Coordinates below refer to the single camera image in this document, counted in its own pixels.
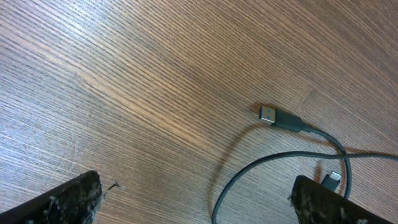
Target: wooden table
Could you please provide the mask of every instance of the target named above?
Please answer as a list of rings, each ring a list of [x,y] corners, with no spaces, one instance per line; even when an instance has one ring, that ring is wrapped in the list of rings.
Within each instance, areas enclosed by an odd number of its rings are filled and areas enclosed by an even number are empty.
[[[257,121],[300,115],[349,152],[398,154],[396,1],[4,0],[0,212],[97,170],[98,223],[209,223],[229,179],[283,151],[336,153]],[[352,160],[351,200],[398,222],[398,163]],[[250,171],[220,223],[297,223],[294,179],[343,163]]]

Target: wooden surface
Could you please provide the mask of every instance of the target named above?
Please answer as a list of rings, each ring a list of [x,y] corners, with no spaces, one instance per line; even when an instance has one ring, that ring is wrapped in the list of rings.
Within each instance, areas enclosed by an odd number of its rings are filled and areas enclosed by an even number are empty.
[[[398,154],[396,1],[3,0],[0,212],[87,170],[108,195],[98,223],[209,223],[229,179],[283,151],[336,153],[257,122],[294,112],[349,152]],[[398,223],[398,163],[351,161],[351,200]],[[220,223],[297,223],[294,179],[342,163],[250,171]]]

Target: usb connector metal plug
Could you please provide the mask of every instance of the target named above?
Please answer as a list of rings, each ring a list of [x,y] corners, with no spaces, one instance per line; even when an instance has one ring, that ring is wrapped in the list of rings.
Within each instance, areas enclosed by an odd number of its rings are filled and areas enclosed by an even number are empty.
[[[259,119],[267,124],[275,123],[275,110],[266,106],[262,106],[260,108]]]

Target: small wire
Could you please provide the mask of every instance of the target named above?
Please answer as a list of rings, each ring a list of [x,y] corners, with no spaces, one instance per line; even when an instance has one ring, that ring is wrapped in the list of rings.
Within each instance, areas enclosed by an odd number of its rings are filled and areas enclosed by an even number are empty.
[[[333,136],[331,136],[330,134],[321,131],[317,128],[313,128],[311,126],[309,126],[306,131],[311,132],[311,133],[315,133],[315,134],[319,134],[320,136],[323,136],[325,139],[329,140],[331,143],[333,143],[337,149],[340,151],[340,153],[342,153],[343,155],[347,154],[347,152],[345,151],[343,145]],[[352,187],[352,183],[353,183],[353,173],[351,171],[351,164],[349,163],[349,159],[348,158],[344,158],[344,165],[346,167],[346,190],[344,193],[344,198],[345,199],[349,199],[349,195],[351,193],[351,187]]]
[[[320,159],[357,159],[357,158],[369,158],[369,157],[376,157],[381,159],[392,159],[398,161],[398,156],[392,156],[388,154],[381,154],[381,153],[360,153],[360,154],[341,154],[341,155],[331,155],[331,154],[324,154],[324,153],[317,153],[317,152],[305,152],[305,151],[291,151],[291,152],[281,152],[269,156],[265,156],[260,158],[245,168],[241,169],[237,174],[232,177],[232,179],[226,184],[223,191],[221,192],[220,196],[217,199],[217,202],[214,206],[213,213],[211,215],[211,223],[216,224],[216,218],[218,210],[220,209],[220,205],[225,198],[225,195],[228,193],[230,188],[235,184],[235,182],[242,177],[245,173],[249,170],[255,168],[256,166],[263,164],[265,162],[273,161],[276,159],[283,159],[288,157],[311,157],[311,158],[320,158]]]

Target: black cable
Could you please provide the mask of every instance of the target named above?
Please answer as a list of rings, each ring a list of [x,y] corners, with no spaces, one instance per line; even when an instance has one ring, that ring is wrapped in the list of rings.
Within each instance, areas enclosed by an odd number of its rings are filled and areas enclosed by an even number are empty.
[[[320,159],[356,159],[356,158],[367,158],[367,157],[377,157],[377,158],[382,158],[382,159],[392,159],[395,161],[398,161],[398,156],[391,156],[387,154],[381,154],[381,153],[363,153],[363,154],[341,154],[341,155],[330,155],[330,154],[324,154],[324,153],[317,153],[317,152],[304,152],[304,151],[292,151],[292,152],[280,152],[277,154],[265,156],[263,158],[260,158],[249,165],[247,165],[245,168],[241,169],[237,174],[232,177],[232,179],[226,184],[224,187],[223,191],[221,192],[220,196],[217,199],[217,202],[214,206],[213,213],[211,215],[211,223],[216,224],[216,218],[217,218],[217,213],[218,210],[220,209],[220,205],[223,202],[223,199],[225,198],[225,195],[228,193],[230,188],[235,184],[235,182],[242,177],[245,173],[247,173],[249,170],[255,168],[256,166],[268,162],[268,161],[273,161],[275,159],[282,159],[282,158],[287,158],[287,157],[312,157],[312,158],[320,158]]]
[[[285,130],[294,131],[296,133],[299,133],[301,131],[317,133],[333,143],[343,155],[346,154],[344,147],[333,136],[319,129],[313,128],[311,125],[304,122],[300,117],[284,110],[272,109],[266,106],[262,106],[259,112],[259,120],[271,125],[272,127],[282,128]],[[346,167],[347,174],[346,191],[344,194],[344,198],[348,199],[349,194],[351,193],[351,185],[353,179],[349,159],[344,159],[344,165]]]
[[[321,131],[319,129],[313,128],[311,126],[307,126],[305,129],[303,129],[304,131],[310,132],[310,133],[315,133],[315,134],[319,134],[320,136],[323,136],[325,139],[329,140],[331,143],[333,143],[337,149],[342,153],[342,155],[347,154],[347,152],[345,151],[343,145],[333,136],[331,136],[330,134]],[[348,199],[349,195],[351,193],[351,186],[353,183],[353,173],[351,171],[351,164],[349,163],[349,159],[348,158],[344,158],[344,165],[346,167],[346,190],[344,193],[344,198]]]

